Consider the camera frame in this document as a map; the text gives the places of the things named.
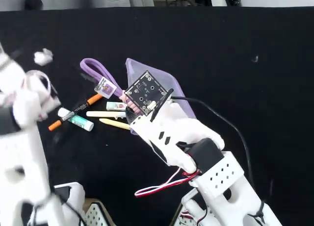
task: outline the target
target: mounting hole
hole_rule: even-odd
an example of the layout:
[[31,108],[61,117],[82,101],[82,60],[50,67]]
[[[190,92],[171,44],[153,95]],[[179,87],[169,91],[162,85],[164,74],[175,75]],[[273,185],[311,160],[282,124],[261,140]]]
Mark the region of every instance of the mounting hole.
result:
[[226,198],[226,200],[228,201],[232,195],[230,188],[228,188],[223,194],[224,194],[224,197]]

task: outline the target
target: red and white wire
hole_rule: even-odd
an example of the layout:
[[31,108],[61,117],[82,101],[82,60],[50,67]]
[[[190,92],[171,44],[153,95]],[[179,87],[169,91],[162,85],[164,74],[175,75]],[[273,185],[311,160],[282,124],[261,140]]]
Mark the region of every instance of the red and white wire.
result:
[[172,187],[174,185],[179,185],[181,183],[190,181],[191,179],[196,177],[199,173],[199,171],[196,171],[195,173],[189,175],[188,173],[183,172],[183,175],[187,176],[187,178],[178,179],[178,180],[175,180],[173,182],[170,182],[174,178],[174,176],[176,176],[179,173],[180,170],[181,170],[181,168],[178,168],[178,170],[165,183],[158,185],[158,186],[151,186],[151,187],[140,189],[140,190],[136,191],[134,193],[134,195],[138,198],[138,197],[143,197],[143,196],[147,196],[150,194],[154,194],[154,193],[159,192],[165,188],[169,188],[169,187]]

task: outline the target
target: pen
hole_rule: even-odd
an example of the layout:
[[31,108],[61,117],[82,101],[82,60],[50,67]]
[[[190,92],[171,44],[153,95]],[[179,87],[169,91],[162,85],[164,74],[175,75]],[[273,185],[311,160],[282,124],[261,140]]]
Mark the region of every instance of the pen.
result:
[[81,106],[76,108],[74,111],[72,111],[69,114],[67,114],[65,117],[62,117],[60,120],[58,120],[55,123],[51,124],[48,127],[48,129],[50,131],[53,131],[54,129],[56,129],[59,126],[61,126],[63,122],[65,122],[66,120],[70,119],[71,117],[76,115],[78,112],[80,112],[80,111],[84,110],[85,108],[89,107],[90,105],[92,105],[96,101],[100,100],[101,98],[102,98],[102,95],[100,95],[100,94],[94,95],[93,97],[89,98],[86,103],[82,104]]

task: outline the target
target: white glue stick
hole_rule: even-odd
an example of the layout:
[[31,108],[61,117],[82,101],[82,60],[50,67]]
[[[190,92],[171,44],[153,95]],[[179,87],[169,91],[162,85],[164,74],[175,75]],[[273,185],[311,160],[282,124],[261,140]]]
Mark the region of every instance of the white glue stick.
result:
[[[59,117],[65,117],[66,115],[68,115],[70,113],[70,111],[68,109],[65,109],[64,107],[60,108],[58,111],[58,116]],[[87,130],[87,131],[91,131],[94,127],[94,123],[90,122],[89,120],[80,117],[78,115],[75,115],[71,118],[68,119],[69,122]]]

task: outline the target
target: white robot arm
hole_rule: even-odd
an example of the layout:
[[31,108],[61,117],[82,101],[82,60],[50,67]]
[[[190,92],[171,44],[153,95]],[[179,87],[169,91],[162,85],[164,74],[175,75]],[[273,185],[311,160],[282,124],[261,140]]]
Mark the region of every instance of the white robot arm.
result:
[[[61,205],[59,197],[52,194],[36,124],[60,105],[49,78],[40,71],[25,73],[0,45],[0,90],[1,225],[22,226],[21,211],[26,202],[34,206],[43,205],[30,223],[79,225],[78,216],[68,212],[69,209]],[[66,186],[71,188],[68,200],[71,201],[74,196],[76,205],[82,206],[82,186],[76,183]]]
[[[188,118],[170,97],[151,122],[152,113],[138,116],[131,128],[170,166],[188,173],[201,171],[189,182],[194,189],[182,198],[184,208],[197,225],[203,226],[281,226],[270,207],[261,201],[230,151],[222,151],[219,134],[199,120]],[[192,144],[186,153],[182,147]],[[230,189],[231,198],[224,192]],[[207,209],[193,197],[200,193]]]

